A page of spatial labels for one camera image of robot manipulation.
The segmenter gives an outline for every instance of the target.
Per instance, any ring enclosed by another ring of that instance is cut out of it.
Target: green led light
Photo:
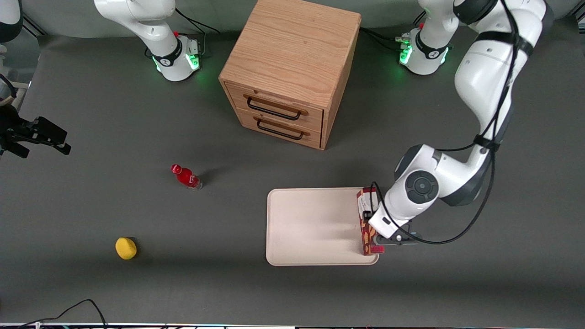
[[[191,66],[191,68],[193,70],[196,70],[199,68],[199,57],[197,55],[185,54],[185,58],[187,59],[187,61],[189,62],[189,65]]]
[[[408,63],[408,59],[410,59],[410,54],[412,54],[412,46],[406,47],[400,54],[400,63],[406,65]]]
[[[154,64],[156,65],[156,70],[160,72],[160,67],[159,67],[159,64],[158,64],[158,62],[156,61],[156,59],[154,59],[154,56],[152,57],[152,60],[153,60]]]
[[[441,60],[441,64],[443,64],[445,62],[445,59],[447,58],[448,52],[449,52],[449,48],[447,47],[447,49],[445,49],[445,53],[443,54],[443,59]]]

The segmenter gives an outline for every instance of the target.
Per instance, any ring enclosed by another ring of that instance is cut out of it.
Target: drawer
[[[238,87],[229,83],[225,85],[237,108],[261,115],[262,118],[271,121],[295,125],[300,129],[308,128],[313,131],[321,131],[323,111],[320,109],[264,95],[253,89]]]
[[[299,143],[310,148],[319,149],[321,145],[321,134],[309,129],[302,129],[296,126],[285,125],[272,119],[261,118],[254,112],[237,109],[236,114],[242,126],[271,136]]]

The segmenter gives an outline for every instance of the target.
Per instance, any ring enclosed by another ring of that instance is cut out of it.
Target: bottle cap
[[[181,166],[179,166],[178,164],[175,164],[175,165],[172,165],[172,166],[171,166],[171,171],[172,171],[174,174],[178,174],[178,173],[180,173],[182,169],[183,169],[183,168],[181,168]]]

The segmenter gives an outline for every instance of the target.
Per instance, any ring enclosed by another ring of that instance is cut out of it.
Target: gray wall
[[[412,22],[421,12],[416,0],[311,0],[362,14],[362,26],[375,28]],[[176,0],[184,14],[219,30],[241,30],[256,0]],[[579,0],[548,0],[557,18]],[[132,32],[102,18],[93,0],[23,0],[25,12],[51,34],[76,37],[131,36]],[[167,20],[174,30],[193,31],[177,14]]]

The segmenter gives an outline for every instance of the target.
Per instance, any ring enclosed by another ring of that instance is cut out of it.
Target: red bottle
[[[171,166],[171,171],[177,176],[177,180],[189,189],[197,191],[203,186],[199,177],[193,175],[193,172],[187,168],[181,168],[175,164]]]

